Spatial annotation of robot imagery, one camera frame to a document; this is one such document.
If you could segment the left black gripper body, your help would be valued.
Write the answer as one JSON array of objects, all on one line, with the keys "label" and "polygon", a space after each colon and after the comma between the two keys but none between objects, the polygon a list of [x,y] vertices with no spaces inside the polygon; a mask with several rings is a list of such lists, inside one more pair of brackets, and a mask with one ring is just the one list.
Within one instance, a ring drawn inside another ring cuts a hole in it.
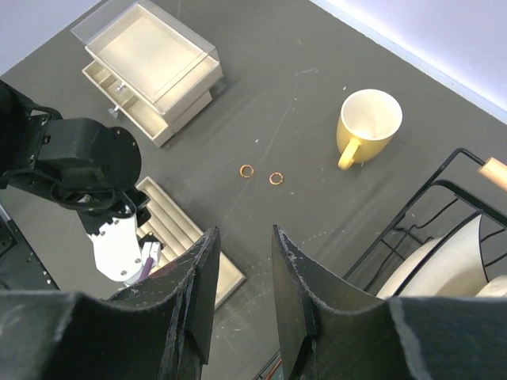
[{"label": "left black gripper body", "polygon": [[87,234],[98,235],[104,224],[113,224],[113,219],[140,218],[149,220],[147,210],[149,197],[135,188],[126,191],[71,191],[57,185],[51,187],[51,201],[67,210],[76,211]]}]

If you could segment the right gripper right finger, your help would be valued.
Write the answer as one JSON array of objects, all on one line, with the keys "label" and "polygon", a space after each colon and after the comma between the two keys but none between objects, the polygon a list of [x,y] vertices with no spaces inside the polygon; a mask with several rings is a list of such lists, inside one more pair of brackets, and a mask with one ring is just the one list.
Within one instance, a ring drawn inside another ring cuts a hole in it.
[{"label": "right gripper right finger", "polygon": [[377,298],[272,239],[276,323],[287,379],[503,379],[502,298]]}]

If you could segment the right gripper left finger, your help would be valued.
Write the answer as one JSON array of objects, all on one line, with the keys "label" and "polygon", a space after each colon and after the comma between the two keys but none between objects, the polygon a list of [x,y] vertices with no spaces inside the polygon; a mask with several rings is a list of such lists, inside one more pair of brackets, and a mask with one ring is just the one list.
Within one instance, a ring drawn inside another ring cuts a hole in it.
[{"label": "right gripper left finger", "polygon": [[107,300],[1,293],[4,379],[198,379],[208,363],[220,232]]}]

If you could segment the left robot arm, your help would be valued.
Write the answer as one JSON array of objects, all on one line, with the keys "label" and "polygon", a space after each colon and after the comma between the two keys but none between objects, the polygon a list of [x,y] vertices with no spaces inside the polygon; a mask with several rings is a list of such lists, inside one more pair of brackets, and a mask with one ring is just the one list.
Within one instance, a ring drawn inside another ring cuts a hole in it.
[{"label": "left robot arm", "polygon": [[131,285],[147,275],[137,229],[150,218],[136,188],[142,158],[133,135],[85,117],[66,119],[1,84],[1,187],[75,212],[92,242],[97,270]]}]

